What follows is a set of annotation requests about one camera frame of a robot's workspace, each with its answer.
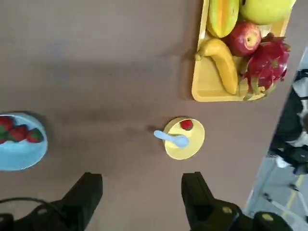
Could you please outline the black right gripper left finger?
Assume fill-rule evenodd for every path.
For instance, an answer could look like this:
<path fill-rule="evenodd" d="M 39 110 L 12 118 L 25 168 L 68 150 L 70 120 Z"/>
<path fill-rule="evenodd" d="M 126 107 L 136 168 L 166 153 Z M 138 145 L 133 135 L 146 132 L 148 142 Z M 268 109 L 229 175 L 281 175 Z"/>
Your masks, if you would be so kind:
<path fill-rule="evenodd" d="M 2 231 L 84 231 L 103 195 L 101 174 L 86 172 L 63 196 L 47 202 L 32 197 L 13 197 L 0 202 L 36 202 L 39 206 L 28 215 L 15 219 L 10 213 L 0 214 Z"/>

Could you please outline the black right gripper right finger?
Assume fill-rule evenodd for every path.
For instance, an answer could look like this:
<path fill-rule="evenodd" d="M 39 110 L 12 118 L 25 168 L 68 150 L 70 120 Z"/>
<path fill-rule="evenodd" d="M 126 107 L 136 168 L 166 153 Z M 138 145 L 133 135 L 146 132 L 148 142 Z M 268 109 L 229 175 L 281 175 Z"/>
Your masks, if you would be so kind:
<path fill-rule="evenodd" d="M 289 224 L 272 212 L 246 216 L 233 203 L 216 199 L 200 172 L 184 173 L 181 195 L 192 231 L 291 231 Z"/>

